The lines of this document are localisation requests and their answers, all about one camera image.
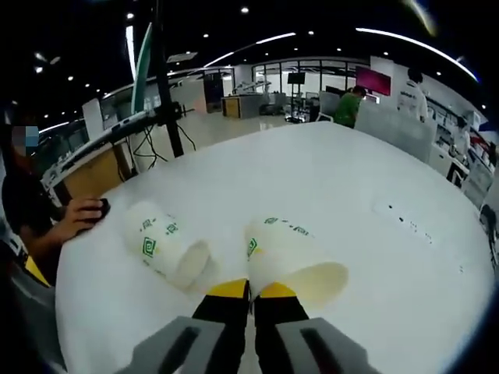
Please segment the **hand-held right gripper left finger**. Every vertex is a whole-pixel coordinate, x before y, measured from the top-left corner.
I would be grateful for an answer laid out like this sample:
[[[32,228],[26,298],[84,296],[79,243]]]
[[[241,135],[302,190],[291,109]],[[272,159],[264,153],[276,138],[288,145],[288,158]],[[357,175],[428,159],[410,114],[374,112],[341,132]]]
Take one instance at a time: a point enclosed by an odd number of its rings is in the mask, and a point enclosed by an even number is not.
[[[191,317],[178,316],[133,349],[131,373],[236,373],[250,308],[246,278],[212,287]]]

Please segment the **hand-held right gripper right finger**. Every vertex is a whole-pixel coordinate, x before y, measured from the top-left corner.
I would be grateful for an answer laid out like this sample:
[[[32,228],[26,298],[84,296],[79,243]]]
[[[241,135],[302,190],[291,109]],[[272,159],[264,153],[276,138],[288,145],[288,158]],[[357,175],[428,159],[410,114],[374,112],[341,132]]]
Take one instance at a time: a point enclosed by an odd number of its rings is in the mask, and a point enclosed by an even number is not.
[[[310,318],[291,288],[266,286],[253,311],[263,373],[375,372],[366,349],[324,318]]]

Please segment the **person's left hand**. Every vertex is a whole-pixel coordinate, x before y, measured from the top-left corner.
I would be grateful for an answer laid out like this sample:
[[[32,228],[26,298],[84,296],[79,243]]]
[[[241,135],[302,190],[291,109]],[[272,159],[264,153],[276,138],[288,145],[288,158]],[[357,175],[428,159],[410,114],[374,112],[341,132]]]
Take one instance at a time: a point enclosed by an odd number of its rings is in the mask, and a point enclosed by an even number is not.
[[[92,197],[72,199],[61,221],[65,240],[76,237],[82,231],[90,230],[106,217],[109,210],[110,205],[106,199]]]

